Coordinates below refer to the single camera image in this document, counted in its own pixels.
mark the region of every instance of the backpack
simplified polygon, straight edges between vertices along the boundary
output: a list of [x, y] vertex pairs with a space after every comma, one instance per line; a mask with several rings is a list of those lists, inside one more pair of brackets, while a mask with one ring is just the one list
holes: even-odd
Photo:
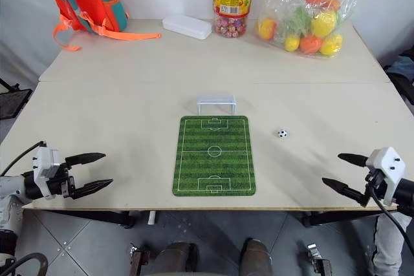
[[119, 40], [160, 38], [161, 34], [132, 34], [121, 32], [127, 26], [127, 13], [120, 0], [55, 0], [60, 9], [60, 23], [53, 31], [54, 40], [66, 50], [77, 51], [80, 47], [68, 47], [56, 40], [56, 34], [72, 27], [87, 30], [100, 36]]

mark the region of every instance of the white table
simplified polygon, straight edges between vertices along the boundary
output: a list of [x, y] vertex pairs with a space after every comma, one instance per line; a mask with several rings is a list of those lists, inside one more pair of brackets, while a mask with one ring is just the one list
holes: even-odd
[[[119, 42], [76, 34], [72, 44], [82, 51], [62, 51], [42, 75], [0, 146], [1, 167], [46, 140], [62, 157], [106, 153], [73, 168], [77, 186], [104, 178], [114, 182], [79, 200], [37, 200], [28, 207], [350, 210], [358, 209], [357, 203], [321, 178], [363, 191], [367, 170], [339, 160], [338, 153], [368, 156], [391, 145], [414, 172], [414, 118], [350, 24], [344, 25], [343, 51], [329, 60], [261, 46], [252, 36], [230, 40], [213, 34], [197, 41], [158, 24], [132, 21], [129, 30], [161, 31], [160, 40]], [[172, 194], [179, 120], [196, 115], [200, 93], [232, 94], [237, 113], [248, 117], [255, 195]], [[216, 109], [205, 107], [203, 114], [223, 114]], [[289, 136], [278, 138], [278, 129]], [[10, 174], [29, 170], [30, 158]]]

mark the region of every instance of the green mat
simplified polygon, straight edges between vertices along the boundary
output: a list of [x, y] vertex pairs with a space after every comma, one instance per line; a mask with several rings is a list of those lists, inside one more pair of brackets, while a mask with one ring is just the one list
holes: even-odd
[[245, 116], [184, 116], [180, 122], [176, 196], [253, 195], [252, 148]]

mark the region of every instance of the soccer ball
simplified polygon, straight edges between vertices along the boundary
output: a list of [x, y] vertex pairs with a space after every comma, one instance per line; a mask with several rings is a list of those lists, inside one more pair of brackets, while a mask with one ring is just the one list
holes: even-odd
[[287, 136], [287, 131], [281, 130], [278, 132], [278, 135], [280, 138], [286, 137]]

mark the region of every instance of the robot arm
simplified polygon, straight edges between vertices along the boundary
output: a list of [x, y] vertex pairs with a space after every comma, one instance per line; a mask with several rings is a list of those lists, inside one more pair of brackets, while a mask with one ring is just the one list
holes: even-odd
[[16, 261], [14, 253], [23, 221], [22, 206], [41, 197], [50, 200], [56, 195], [75, 200], [108, 186], [113, 179], [97, 180], [76, 189], [73, 176], [69, 176], [72, 166], [91, 163], [104, 156], [103, 153], [84, 153], [61, 162], [58, 151], [42, 142], [33, 158], [32, 171], [20, 176], [5, 176], [21, 156], [6, 168], [0, 176], [0, 273]]
[[392, 147], [374, 150], [371, 156], [341, 153], [339, 158], [351, 164], [368, 167], [369, 173], [365, 178], [365, 193], [351, 189], [347, 184], [337, 180], [322, 178], [327, 186], [341, 195], [357, 201], [362, 207], [366, 207], [371, 198], [370, 188], [379, 199], [384, 199], [384, 204], [390, 206], [396, 203], [398, 211], [414, 217], [414, 182], [404, 179], [406, 165]]

